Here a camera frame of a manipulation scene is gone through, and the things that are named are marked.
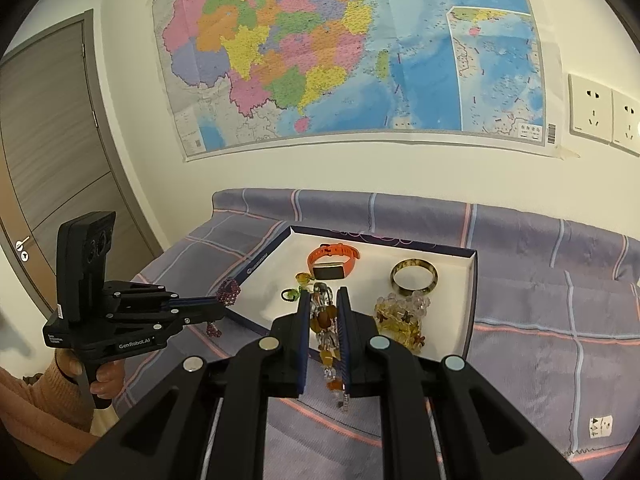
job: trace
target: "wooden door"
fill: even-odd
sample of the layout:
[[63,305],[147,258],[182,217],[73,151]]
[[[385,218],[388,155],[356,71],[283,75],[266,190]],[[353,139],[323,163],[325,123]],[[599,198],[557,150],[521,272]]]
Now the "wooden door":
[[154,254],[116,182],[86,75],[84,21],[57,28],[0,65],[0,220],[46,305],[56,305],[58,228],[115,210],[108,280],[130,280]]

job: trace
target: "silver bolt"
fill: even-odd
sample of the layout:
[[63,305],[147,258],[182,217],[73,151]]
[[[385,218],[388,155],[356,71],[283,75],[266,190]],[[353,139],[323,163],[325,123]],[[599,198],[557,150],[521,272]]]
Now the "silver bolt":
[[262,348],[263,350],[275,350],[279,344],[280,342],[276,338],[271,336],[263,337],[258,343],[260,348]]
[[450,355],[446,359],[444,359],[444,365],[454,372],[459,372],[462,368],[465,367],[465,361],[462,357],[458,357],[457,355]]
[[204,365],[204,361],[201,358],[197,356],[192,356],[192,357],[187,357],[184,360],[184,362],[182,363],[182,368],[184,368],[188,372],[196,372],[200,370],[203,365]]
[[389,348],[390,342],[383,335],[376,335],[369,339],[369,344],[376,350],[384,350]]

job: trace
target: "watch screen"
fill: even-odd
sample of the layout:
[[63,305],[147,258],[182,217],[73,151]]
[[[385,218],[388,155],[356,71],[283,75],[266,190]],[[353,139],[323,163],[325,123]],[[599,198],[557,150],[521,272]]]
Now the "watch screen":
[[318,265],[314,267],[314,278],[319,282],[326,280],[343,280],[344,268],[341,265]]

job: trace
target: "human hand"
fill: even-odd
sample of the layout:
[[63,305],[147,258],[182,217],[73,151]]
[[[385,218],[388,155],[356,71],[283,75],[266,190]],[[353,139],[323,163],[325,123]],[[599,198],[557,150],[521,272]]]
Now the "human hand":
[[[82,365],[71,350],[57,350],[56,360],[62,373],[69,377],[82,374]],[[124,361],[103,364],[95,373],[91,393],[101,399],[113,399],[124,386]]]

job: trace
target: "power outlet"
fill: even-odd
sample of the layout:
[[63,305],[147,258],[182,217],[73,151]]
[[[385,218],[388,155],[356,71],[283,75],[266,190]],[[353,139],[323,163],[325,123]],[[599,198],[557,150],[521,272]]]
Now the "power outlet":
[[615,90],[613,144],[640,155],[640,103]]
[[612,91],[599,83],[569,75],[571,130],[593,139],[613,138]]

